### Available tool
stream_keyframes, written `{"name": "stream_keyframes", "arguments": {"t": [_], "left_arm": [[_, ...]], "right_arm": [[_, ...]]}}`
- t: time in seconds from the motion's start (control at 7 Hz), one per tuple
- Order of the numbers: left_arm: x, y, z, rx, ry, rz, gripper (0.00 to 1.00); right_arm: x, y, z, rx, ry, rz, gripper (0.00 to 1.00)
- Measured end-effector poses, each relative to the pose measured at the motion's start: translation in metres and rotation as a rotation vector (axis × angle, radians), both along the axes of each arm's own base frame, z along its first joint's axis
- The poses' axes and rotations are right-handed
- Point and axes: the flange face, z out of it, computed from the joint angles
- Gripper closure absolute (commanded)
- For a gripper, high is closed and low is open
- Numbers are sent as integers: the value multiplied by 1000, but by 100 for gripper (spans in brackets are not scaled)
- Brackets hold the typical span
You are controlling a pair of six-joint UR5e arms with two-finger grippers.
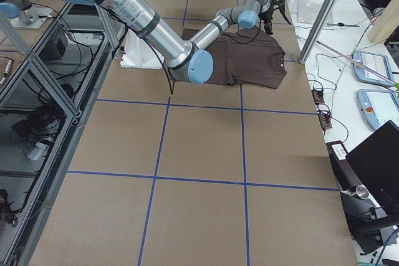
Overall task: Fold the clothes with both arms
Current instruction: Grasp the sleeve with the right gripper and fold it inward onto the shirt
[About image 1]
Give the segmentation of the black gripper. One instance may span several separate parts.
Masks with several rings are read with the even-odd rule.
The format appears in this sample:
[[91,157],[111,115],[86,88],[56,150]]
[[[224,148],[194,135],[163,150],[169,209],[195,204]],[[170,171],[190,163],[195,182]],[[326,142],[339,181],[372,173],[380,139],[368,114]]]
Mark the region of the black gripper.
[[279,11],[282,18],[291,25],[290,20],[286,16],[285,10],[286,0],[264,0],[261,9],[261,20],[264,22],[264,30],[267,35],[273,35],[272,20],[274,11]]

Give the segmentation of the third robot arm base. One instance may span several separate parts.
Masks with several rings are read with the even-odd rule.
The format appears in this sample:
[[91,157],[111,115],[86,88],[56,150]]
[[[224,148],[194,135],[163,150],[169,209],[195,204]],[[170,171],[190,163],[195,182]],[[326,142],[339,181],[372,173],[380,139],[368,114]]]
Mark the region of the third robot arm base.
[[1,0],[1,13],[16,29],[39,29],[52,9],[35,7],[30,0]]

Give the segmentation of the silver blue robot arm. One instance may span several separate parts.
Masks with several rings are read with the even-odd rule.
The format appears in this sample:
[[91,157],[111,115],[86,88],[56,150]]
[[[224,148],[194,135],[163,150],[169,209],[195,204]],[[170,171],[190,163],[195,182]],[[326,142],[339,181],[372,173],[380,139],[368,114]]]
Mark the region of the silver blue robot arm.
[[191,83],[205,83],[211,78],[214,62],[207,48],[230,26],[250,29],[262,20],[267,34],[272,34],[273,12],[285,13],[285,0],[245,0],[240,6],[218,11],[190,40],[183,40],[145,0],[63,1],[105,9],[164,56],[172,79]]

